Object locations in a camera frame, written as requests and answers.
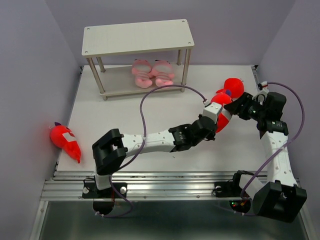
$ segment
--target shelf bottom board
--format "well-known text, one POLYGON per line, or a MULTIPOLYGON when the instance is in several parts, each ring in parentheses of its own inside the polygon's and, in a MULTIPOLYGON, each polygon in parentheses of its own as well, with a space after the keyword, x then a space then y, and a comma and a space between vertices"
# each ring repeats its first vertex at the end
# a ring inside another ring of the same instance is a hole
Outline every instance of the shelf bottom board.
MULTIPOLYGON (((175 84, 181 84, 182 82, 182 75, 184 66, 177 65, 176 63, 172 64, 174 69, 175 78, 173 82, 175 84)), ((155 79, 152 78, 153 84, 148 88, 141 88, 135 84, 135 76, 131 73, 131 66, 119 66, 119 67, 112 67, 106 68, 105 72, 101 72, 99 66, 95 66, 102 85, 104 87, 105 93, 100 94, 102 96, 107 97, 114 97, 114 96, 124 96, 124 95, 131 95, 131 94, 141 94, 147 93, 150 90, 157 87, 155 85, 155 79)), ((84 66, 83 68, 83 75, 93 74, 90 67, 88 65, 84 66)), ((180 88, 163 88, 157 91, 176 91, 180 90, 180 88)))

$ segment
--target wall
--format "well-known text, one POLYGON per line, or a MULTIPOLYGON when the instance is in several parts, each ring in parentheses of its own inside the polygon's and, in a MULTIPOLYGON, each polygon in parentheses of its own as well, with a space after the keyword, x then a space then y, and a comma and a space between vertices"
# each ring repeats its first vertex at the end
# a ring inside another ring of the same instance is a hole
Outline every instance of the wall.
MULTIPOLYGON (((46 0, 79 65, 87 26, 187 19, 195 48, 192 64, 248 65, 260 62, 294 0, 46 0)), ((130 64, 117 56, 105 63, 130 64)), ((176 60, 177 54, 150 54, 150 60, 176 60)))
POLYGON ((1 1, 0 29, 0 239, 26 240, 80 69, 44 0, 1 1))
MULTIPOLYGON (((283 26, 266 51, 258 74, 260 81, 289 85, 300 95, 305 107, 305 125, 300 137, 290 146, 289 155, 295 176, 307 190, 307 206, 320 233, 319 88, 320 88, 320 1, 297 0, 283 26)), ((287 94, 284 119, 291 136, 301 120, 298 102, 287 94)))

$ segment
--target toy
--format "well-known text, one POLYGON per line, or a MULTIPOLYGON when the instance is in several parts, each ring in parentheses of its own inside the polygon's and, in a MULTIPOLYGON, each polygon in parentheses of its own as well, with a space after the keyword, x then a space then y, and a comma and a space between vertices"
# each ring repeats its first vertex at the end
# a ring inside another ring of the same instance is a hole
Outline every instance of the toy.
MULTIPOLYGON (((226 104, 232 103, 232 98, 224 92, 219 92, 217 95, 215 95, 211 99, 211 103, 217 103, 224 106, 226 104)), ((222 108, 222 111, 217 121, 217 130, 215 133, 218 133, 222 129, 224 129, 224 127, 227 126, 227 124, 230 122, 231 117, 232 117, 231 114, 227 110, 222 108)))
POLYGON ((216 91, 216 93, 228 94, 232 99, 240 98, 240 96, 245 92, 244 83, 235 77, 228 78, 224 81, 223 89, 216 91))
POLYGON ((81 150, 73 132, 58 122, 50 132, 50 139, 54 145, 63 149, 71 158, 80 163, 81 150))
POLYGON ((172 85, 172 79, 175 77, 174 69, 170 62, 163 60, 156 60, 151 74, 155 76, 155 85, 158 87, 163 85, 172 85))
POLYGON ((134 60, 132 64, 131 72, 135 75, 135 84, 143 89, 146 89, 152 85, 150 78, 152 66, 147 60, 134 60))

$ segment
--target shelf top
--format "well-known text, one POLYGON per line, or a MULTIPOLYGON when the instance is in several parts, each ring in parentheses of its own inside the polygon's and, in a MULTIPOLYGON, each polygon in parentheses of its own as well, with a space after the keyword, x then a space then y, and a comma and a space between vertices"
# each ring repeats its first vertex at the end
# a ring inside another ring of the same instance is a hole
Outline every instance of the shelf top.
POLYGON ((186 19, 87 26, 82 55, 93 58, 186 49, 194 45, 186 19))

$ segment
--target white shelf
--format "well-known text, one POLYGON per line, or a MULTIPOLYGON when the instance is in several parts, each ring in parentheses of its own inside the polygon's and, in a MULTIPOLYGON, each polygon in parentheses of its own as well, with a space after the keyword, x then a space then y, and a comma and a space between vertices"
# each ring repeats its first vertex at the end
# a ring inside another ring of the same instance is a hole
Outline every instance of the white shelf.
MULTIPOLYGON (((100 80, 105 88, 105 93, 101 94, 102 96, 114 97, 114 96, 123 96, 123 95, 131 95, 131 94, 141 94, 147 93, 153 88, 156 87, 154 84, 154 78, 151 78, 153 81, 153 85, 148 88, 141 88, 135 84, 135 76, 131 73, 132 66, 121 66, 115 67, 113 66, 104 66, 106 68, 105 72, 98 71, 100 80)), ((173 82, 175 84, 181 84, 181 79, 183 75, 184 66, 177 65, 176 63, 172 63, 172 67, 174 69, 175 78, 173 82)), ((88 65, 84 66, 82 74, 92 75, 91 69, 88 65)), ((180 90, 180 88, 162 88, 157 91, 172 91, 172 90, 180 90)))
POLYGON ((93 58, 188 49, 194 45, 186 19, 87 26, 82 55, 93 58))
MULTIPOLYGON (((256 94, 255 78, 250 66, 190 65, 188 86, 207 98, 223 88, 227 78, 243 80, 245 91, 256 94)), ((142 134, 139 114, 142 95, 111 97, 104 101, 88 67, 84 68, 76 94, 69 127, 82 151, 81 163, 65 152, 59 157, 57 173, 76 175, 95 170, 92 144, 110 129, 121 133, 142 134)), ((193 123, 203 111, 202 99, 194 92, 159 92, 151 94, 143 105, 147 132, 154 133, 178 125, 193 123)), ((215 141, 203 141, 188 151, 152 152, 139 155, 124 172, 236 172, 256 171, 266 160, 259 141, 257 122, 233 116, 229 125, 216 135, 215 141)))

